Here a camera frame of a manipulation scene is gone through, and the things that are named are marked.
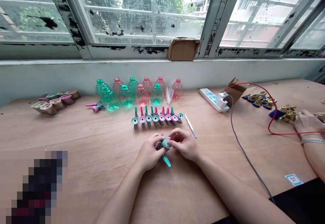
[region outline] white power strip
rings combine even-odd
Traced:
[[[209,89],[200,89],[200,94],[218,111],[218,112],[226,112],[229,110],[229,106],[227,106],[227,102],[223,101],[223,98],[219,99],[217,96],[212,93]]]

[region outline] gray cable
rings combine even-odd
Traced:
[[[231,99],[232,99],[231,114],[230,114],[230,122],[231,122],[231,127],[232,127],[232,129],[233,129],[234,135],[235,135],[235,137],[236,137],[237,143],[239,144],[239,146],[240,146],[241,150],[243,151],[243,153],[244,153],[244,155],[245,155],[245,157],[246,157],[248,163],[249,163],[250,166],[253,168],[254,172],[255,172],[256,175],[257,175],[257,177],[259,178],[259,180],[260,180],[260,181],[262,182],[262,184],[264,185],[264,188],[266,189],[268,195],[270,195],[270,199],[271,199],[272,202],[276,205],[276,203],[275,203],[275,201],[274,201],[274,199],[273,199],[273,197],[272,197],[272,195],[271,195],[269,189],[267,188],[267,186],[266,186],[265,183],[263,182],[263,180],[262,180],[262,178],[260,177],[260,175],[257,173],[256,169],[254,168],[253,164],[252,164],[251,161],[249,160],[249,158],[248,158],[246,152],[244,151],[243,147],[242,147],[241,144],[239,143],[239,140],[238,140],[238,137],[237,137],[237,134],[236,134],[236,132],[235,132],[234,125],[233,125],[233,108],[234,108],[234,99],[233,99],[233,97],[232,97],[231,95],[228,95],[228,96],[230,96]]]

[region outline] wooden table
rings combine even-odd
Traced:
[[[325,105],[321,103],[325,95],[324,85],[306,80],[261,85],[278,99],[279,106],[290,104],[297,106],[297,111],[306,109],[312,113],[325,111]],[[214,93],[221,91],[220,88],[211,90]],[[0,152],[33,151],[44,155],[45,150],[68,151],[63,191],[58,194],[61,196],[58,207],[52,208],[52,223],[92,223],[134,162],[142,142],[155,132],[168,135],[175,128],[173,125],[160,125],[142,129],[139,124],[135,131],[131,124],[134,107],[93,113],[84,105],[95,101],[94,96],[83,96],[54,117],[43,116],[31,109],[36,99],[19,99],[0,108]],[[198,90],[184,91],[183,97],[172,101],[171,106],[176,113],[187,114],[198,136],[196,142],[204,153],[268,198],[237,145],[230,125],[230,113],[218,113]],[[234,107],[233,122],[252,164],[272,195],[277,195],[293,188],[285,175],[296,174],[303,182],[317,176],[307,162],[299,136],[268,133],[268,113],[269,110],[255,108],[240,99]],[[177,126],[190,130],[185,119]],[[278,121],[273,123],[272,130],[294,132],[292,124]],[[195,164],[185,160],[174,149],[167,156],[171,168],[160,160],[154,169],[144,174],[130,223],[208,224],[229,215]],[[1,176],[10,172],[10,180],[14,182],[6,184],[8,189],[2,190],[10,193],[7,194],[9,199],[14,199],[17,188],[21,188],[21,175],[27,175],[28,167],[33,166],[30,160],[25,160],[20,167],[13,162],[11,160],[10,165],[0,168]],[[1,203],[2,207],[11,207],[8,200]]]

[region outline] bottle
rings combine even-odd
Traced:
[[[112,90],[111,87],[108,86],[108,84],[103,82],[103,80],[101,80],[101,79],[97,80],[95,91],[96,91],[96,95],[98,97],[98,100],[101,100],[102,88],[104,86],[107,86],[109,88],[109,90]]]
[[[130,78],[129,84],[128,84],[128,88],[130,90],[130,93],[133,95],[135,94],[136,89],[138,88],[138,82],[135,80],[134,77]]]
[[[137,106],[145,106],[149,103],[149,92],[145,90],[142,84],[138,85],[135,91],[135,103]]]
[[[183,86],[180,83],[180,79],[176,79],[172,89],[174,90],[173,99],[179,99],[183,94]]]
[[[117,95],[107,86],[104,86],[102,88],[101,102],[107,111],[115,111],[120,107],[120,104],[117,100]]]
[[[155,87],[153,87],[150,95],[151,103],[155,106],[160,105],[163,102],[164,93],[163,90],[160,88],[160,84],[156,83]]]
[[[149,78],[145,77],[145,80],[143,80],[142,84],[143,84],[144,89],[147,92],[149,92],[149,95],[150,95],[151,91],[152,91],[152,88],[153,88],[153,85],[152,85],[151,81],[149,80]]]
[[[158,80],[156,81],[160,85],[160,88],[162,89],[163,93],[165,93],[165,82],[163,81],[162,77],[158,77]]]
[[[113,83],[113,92],[119,96],[120,95],[120,91],[122,89],[122,84],[124,84],[119,78],[115,78],[114,79],[114,83]]]
[[[127,85],[122,85],[122,89],[120,91],[120,103],[126,108],[134,105],[134,97],[131,95]]]

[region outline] bracelet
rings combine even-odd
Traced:
[[[303,140],[301,141],[301,145],[303,145],[304,143],[308,143],[308,142],[314,142],[314,143],[322,143],[322,144],[325,144],[325,140],[310,138],[310,139],[303,139]]]

